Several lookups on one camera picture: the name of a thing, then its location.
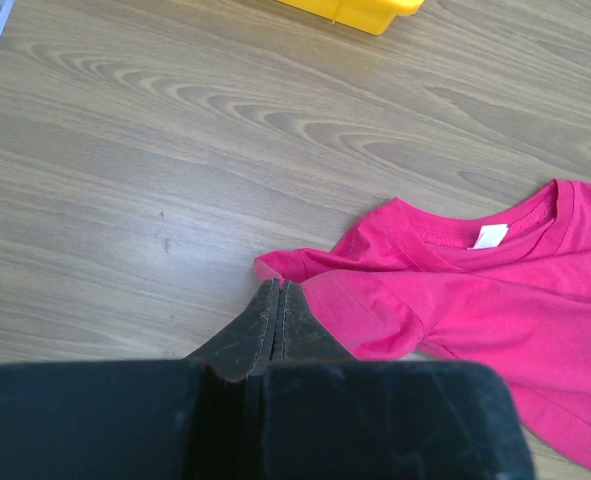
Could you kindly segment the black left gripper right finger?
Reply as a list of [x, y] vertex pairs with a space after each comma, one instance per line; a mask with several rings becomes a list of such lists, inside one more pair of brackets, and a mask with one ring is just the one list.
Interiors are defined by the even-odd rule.
[[299, 284], [268, 282], [267, 367], [279, 364], [335, 363], [354, 357], [311, 313]]

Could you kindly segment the pink t shirt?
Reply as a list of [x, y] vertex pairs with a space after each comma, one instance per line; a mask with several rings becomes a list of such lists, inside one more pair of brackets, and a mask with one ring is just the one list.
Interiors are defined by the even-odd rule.
[[298, 283], [360, 360], [420, 351], [489, 366], [526, 428], [591, 471], [591, 184], [552, 180], [472, 220], [392, 199], [332, 250], [273, 251], [254, 271]]

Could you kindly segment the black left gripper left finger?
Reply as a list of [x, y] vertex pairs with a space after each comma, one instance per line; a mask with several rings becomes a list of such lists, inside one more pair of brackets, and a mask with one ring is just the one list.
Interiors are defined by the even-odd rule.
[[272, 355], [280, 294], [278, 280], [262, 282], [244, 310], [186, 360], [204, 362], [234, 382], [265, 366]]

